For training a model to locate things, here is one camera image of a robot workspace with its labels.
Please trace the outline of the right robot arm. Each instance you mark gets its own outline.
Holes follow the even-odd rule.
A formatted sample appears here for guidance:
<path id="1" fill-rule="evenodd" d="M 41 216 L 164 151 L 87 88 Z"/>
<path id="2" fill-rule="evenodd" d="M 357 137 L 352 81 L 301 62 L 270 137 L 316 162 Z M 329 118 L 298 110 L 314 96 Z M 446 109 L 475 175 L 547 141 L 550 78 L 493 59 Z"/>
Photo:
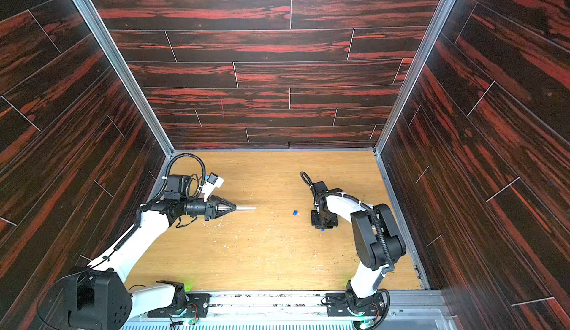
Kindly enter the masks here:
<path id="1" fill-rule="evenodd" d="M 329 189 L 324 182 L 311 180 L 304 171 L 300 175 L 313 195 L 312 225 L 317 229 L 333 229 L 338 225 L 339 217 L 348 221 L 359 257 L 359 267 L 347 282 L 344 298 L 326 296 L 327 304 L 331 306 L 329 314 L 364 316 L 374 309 L 376 319 L 372 325 L 381 323 L 387 316 L 390 295 L 379 285 L 407 252 L 390 207 L 367 204 L 340 188 Z"/>

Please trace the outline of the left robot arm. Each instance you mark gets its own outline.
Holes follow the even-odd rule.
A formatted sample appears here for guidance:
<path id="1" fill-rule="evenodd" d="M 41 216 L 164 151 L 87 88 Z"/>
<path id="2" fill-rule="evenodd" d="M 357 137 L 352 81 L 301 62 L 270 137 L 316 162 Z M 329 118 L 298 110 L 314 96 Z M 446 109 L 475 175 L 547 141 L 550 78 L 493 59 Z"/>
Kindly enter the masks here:
<path id="1" fill-rule="evenodd" d="M 139 316 L 167 318 L 173 329 L 197 323 L 206 304 L 192 300 L 183 283 L 159 280 L 130 289 L 126 279 L 160 235 L 172 226 L 184 227 L 182 217 L 215 220 L 237 206 L 213 194 L 223 178 L 208 174 L 192 153 L 172 158 L 160 180 L 156 194 L 137 207 L 134 224 L 116 242 L 44 292 L 37 304 L 41 329 L 122 329 Z"/>

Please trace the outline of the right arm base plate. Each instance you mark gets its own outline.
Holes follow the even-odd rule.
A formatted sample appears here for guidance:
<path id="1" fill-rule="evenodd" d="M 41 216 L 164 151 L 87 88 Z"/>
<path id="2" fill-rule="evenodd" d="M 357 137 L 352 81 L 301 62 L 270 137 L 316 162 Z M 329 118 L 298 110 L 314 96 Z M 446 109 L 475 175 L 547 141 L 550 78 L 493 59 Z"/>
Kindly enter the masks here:
<path id="1" fill-rule="evenodd" d="M 378 291 L 372 296 L 358 298 L 352 292 L 326 293 L 322 298 L 328 317 L 374 317 L 380 318 L 387 306 L 387 300 Z"/>

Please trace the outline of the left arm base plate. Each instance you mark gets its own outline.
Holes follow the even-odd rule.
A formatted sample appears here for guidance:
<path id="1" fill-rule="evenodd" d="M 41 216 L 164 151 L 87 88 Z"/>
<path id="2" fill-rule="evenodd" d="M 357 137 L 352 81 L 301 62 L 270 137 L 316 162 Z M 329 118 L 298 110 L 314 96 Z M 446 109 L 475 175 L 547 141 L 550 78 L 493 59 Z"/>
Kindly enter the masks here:
<path id="1" fill-rule="evenodd" d="M 147 313 L 148 318 L 178 319 L 200 319 L 205 318 L 209 310 L 210 294 L 208 293 L 186 293 L 186 301 L 179 309 L 173 306 L 155 309 Z"/>

